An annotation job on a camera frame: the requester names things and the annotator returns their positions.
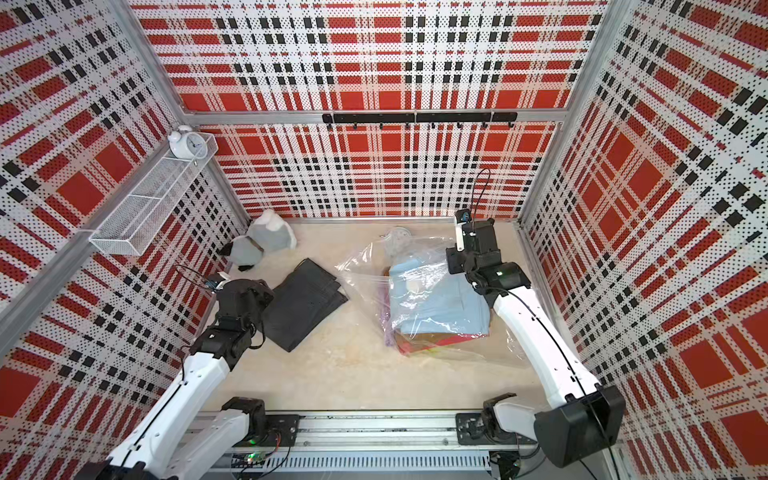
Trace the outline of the dark grey trousers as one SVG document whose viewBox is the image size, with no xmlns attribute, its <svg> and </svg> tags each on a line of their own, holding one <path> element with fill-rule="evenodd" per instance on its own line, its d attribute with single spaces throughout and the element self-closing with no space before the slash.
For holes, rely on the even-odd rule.
<svg viewBox="0 0 768 480">
<path fill-rule="evenodd" d="M 267 339 L 292 352 L 325 318 L 348 301 L 336 277 L 306 258 L 274 289 L 263 312 Z"/>
</svg>

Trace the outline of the clear plastic vacuum bag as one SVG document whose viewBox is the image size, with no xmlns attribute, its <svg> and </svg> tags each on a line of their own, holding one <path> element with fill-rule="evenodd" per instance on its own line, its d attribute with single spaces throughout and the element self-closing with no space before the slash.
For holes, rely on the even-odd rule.
<svg viewBox="0 0 768 480">
<path fill-rule="evenodd" d="M 384 281 L 383 270 L 410 259 L 419 259 L 424 262 L 444 260 L 447 263 L 446 249 L 450 246 L 451 241 L 447 238 L 413 235 L 412 242 L 405 251 L 395 257 L 389 257 L 385 252 L 382 238 L 380 238 L 336 266 L 345 293 L 348 294 L 356 307 L 375 322 L 381 331 L 384 344 L 384 332 L 380 320 L 380 286 Z M 514 335 L 507 329 L 504 322 L 492 313 L 491 309 L 490 315 L 490 331 L 485 338 L 411 355 L 401 354 L 396 345 L 388 347 L 385 344 L 385 346 L 405 357 L 433 357 L 444 360 L 492 362 L 502 365 L 516 365 L 526 362 L 527 358 L 524 351 Z"/>
</svg>

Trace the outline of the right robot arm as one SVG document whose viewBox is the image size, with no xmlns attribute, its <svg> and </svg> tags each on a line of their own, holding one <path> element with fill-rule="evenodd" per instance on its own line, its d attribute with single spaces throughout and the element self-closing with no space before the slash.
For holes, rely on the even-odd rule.
<svg viewBox="0 0 768 480">
<path fill-rule="evenodd" d="M 467 209 L 454 215 L 456 243 L 446 251 L 450 274 L 461 274 L 517 339 L 543 387 L 544 409 L 500 396 L 486 403 L 488 436 L 515 433 L 536 441 L 545 457 L 563 468 L 615 445 L 625 399 L 604 386 L 566 345 L 546 315 L 531 281 L 505 262 L 495 222 L 475 220 Z"/>
</svg>

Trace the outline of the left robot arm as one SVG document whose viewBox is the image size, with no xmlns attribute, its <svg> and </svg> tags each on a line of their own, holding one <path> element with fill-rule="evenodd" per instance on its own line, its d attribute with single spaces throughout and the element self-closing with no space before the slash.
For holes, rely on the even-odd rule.
<svg viewBox="0 0 768 480">
<path fill-rule="evenodd" d="M 137 427 L 100 462 L 89 462 L 77 479 L 199 479 L 236 443 L 268 432 L 262 400 L 234 397 L 213 422 L 182 441 L 201 408 L 263 328 L 274 299 L 262 280 L 222 280 L 214 288 L 214 322 L 189 348 L 180 373 Z"/>
</svg>

